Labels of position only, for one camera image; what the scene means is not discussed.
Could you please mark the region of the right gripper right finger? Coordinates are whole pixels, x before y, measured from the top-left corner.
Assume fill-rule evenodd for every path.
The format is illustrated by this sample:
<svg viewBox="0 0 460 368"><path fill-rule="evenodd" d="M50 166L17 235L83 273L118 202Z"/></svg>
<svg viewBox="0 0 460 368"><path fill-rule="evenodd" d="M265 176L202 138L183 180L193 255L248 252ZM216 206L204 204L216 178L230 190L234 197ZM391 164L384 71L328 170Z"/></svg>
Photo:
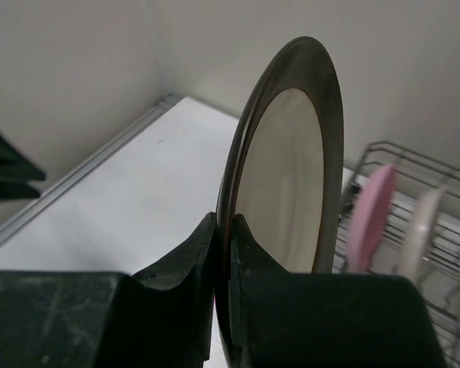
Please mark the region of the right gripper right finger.
<svg viewBox="0 0 460 368"><path fill-rule="evenodd" d="M232 367L444 367L426 303L405 278L283 269L232 224Z"/></svg>

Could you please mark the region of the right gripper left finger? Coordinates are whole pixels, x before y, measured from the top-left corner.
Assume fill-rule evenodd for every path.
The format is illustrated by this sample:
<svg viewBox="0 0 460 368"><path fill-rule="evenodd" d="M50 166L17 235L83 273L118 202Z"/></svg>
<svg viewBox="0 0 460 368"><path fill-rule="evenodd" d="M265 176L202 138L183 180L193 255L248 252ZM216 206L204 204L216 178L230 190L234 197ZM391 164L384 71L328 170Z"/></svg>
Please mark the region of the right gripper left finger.
<svg viewBox="0 0 460 368"><path fill-rule="evenodd" d="M215 214L133 275L0 271L0 367L201 367Z"/></svg>

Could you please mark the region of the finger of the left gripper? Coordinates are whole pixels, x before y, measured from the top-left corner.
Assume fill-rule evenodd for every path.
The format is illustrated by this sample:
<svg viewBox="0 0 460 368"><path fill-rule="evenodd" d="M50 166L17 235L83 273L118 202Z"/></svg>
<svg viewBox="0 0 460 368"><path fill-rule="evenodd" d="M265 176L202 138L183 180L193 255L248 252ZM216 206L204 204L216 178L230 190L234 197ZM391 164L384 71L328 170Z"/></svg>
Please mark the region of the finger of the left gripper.
<svg viewBox="0 0 460 368"><path fill-rule="evenodd" d="M0 134L0 200L38 199L41 192L29 182L45 180L45 172Z"/></svg>

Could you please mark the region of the brown rimmed cream plate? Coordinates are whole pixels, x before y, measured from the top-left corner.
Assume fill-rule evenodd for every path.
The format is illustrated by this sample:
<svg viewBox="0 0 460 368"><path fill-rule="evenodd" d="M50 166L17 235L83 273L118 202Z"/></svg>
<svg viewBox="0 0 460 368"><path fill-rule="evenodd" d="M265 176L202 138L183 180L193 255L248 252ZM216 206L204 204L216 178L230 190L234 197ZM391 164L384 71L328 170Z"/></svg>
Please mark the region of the brown rimmed cream plate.
<svg viewBox="0 0 460 368"><path fill-rule="evenodd" d="M343 169L343 106L333 62L316 39L288 42L238 122L216 206L216 310L225 358L231 335L232 223L242 215L271 259L294 273L332 269Z"/></svg>

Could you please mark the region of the pink plate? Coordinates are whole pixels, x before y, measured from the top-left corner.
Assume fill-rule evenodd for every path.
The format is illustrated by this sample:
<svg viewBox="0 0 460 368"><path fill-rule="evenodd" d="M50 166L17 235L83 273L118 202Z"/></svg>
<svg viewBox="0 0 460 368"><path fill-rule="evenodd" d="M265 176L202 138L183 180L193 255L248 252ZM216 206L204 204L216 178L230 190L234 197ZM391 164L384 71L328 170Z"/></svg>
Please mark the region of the pink plate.
<svg viewBox="0 0 460 368"><path fill-rule="evenodd" d="M384 165L373 172L356 202L347 240L347 269L364 273L378 249L393 193L396 188L396 166Z"/></svg>

